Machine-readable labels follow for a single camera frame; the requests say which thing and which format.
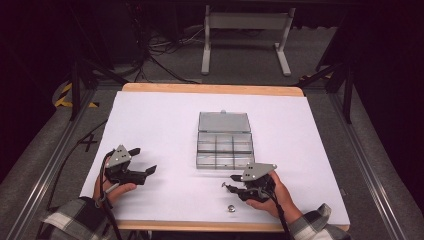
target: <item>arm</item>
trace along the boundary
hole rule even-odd
[[[275,182],[274,192],[278,203],[284,210],[284,217],[295,240],[351,239],[348,233],[327,224],[331,209],[326,204],[323,204],[316,211],[303,215],[293,202],[287,187],[281,182],[277,173],[272,171],[269,175]],[[271,199],[264,203],[249,199],[246,203],[255,209],[265,210],[278,218],[277,208]]]
[[[103,189],[112,184],[106,180]],[[113,205],[124,193],[137,188],[133,183],[121,185],[108,193],[107,198]],[[50,211],[41,221],[48,227],[42,239],[109,239],[108,220],[103,211],[100,198],[100,177],[97,177],[93,197],[80,197]]]

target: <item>table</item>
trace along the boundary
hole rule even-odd
[[[330,223],[348,229],[346,209],[309,105],[302,91],[293,87],[126,84],[117,94],[81,195],[92,194],[105,153],[124,144],[127,149],[141,148],[130,170],[158,167],[145,185],[114,206],[120,229],[282,231],[278,219],[250,208],[221,187],[224,181],[237,186],[229,176],[240,170],[195,167],[199,110],[222,107],[248,113],[256,162],[277,164],[277,173],[301,211],[326,202],[333,208]],[[228,212],[230,204],[235,213]]]

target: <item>metal rail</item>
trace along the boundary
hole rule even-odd
[[[49,162],[47,163],[46,168],[44,169],[37,183],[32,188],[31,195],[22,208],[21,213],[9,231],[6,239],[22,239],[23,234],[29,225],[29,222],[34,217],[35,211],[40,205],[53,177],[56,175],[60,165],[64,160],[66,154],[65,150],[68,146],[69,139],[72,137],[72,134],[74,133],[82,116],[84,115],[84,112],[87,109],[86,106],[88,106],[90,103],[94,93],[94,90],[87,90],[87,92],[84,94],[81,104],[81,106],[83,106],[82,109],[79,111],[73,121],[68,122],[68,125],[66,126],[56,149],[54,150]]]
[[[402,228],[396,219],[396,216],[393,213],[386,191],[378,179],[378,176],[372,169],[353,126],[351,124],[347,124],[345,121],[341,100],[336,94],[329,94],[329,97],[340,121],[342,122],[346,135],[349,137],[349,140],[356,154],[355,159],[359,169],[361,170],[365,182],[368,185],[371,196],[374,199],[375,205],[380,212],[390,237],[392,239],[406,240],[407,238],[403,233]]]

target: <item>clear plastic box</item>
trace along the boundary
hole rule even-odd
[[[253,162],[252,133],[246,113],[200,113],[198,169],[244,169]]]

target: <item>small metal part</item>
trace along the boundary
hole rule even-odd
[[[116,151],[112,154],[110,159],[114,161],[110,161],[106,167],[113,167],[119,165],[121,163],[127,162],[131,160],[131,154],[127,151],[127,149],[121,144],[118,146]]]
[[[236,211],[236,207],[234,207],[234,205],[228,205],[228,211],[229,212],[235,212]]]
[[[260,178],[270,171],[277,168],[275,164],[267,164],[267,163],[248,163],[243,172],[243,177],[241,180],[243,182],[253,181],[257,178]]]

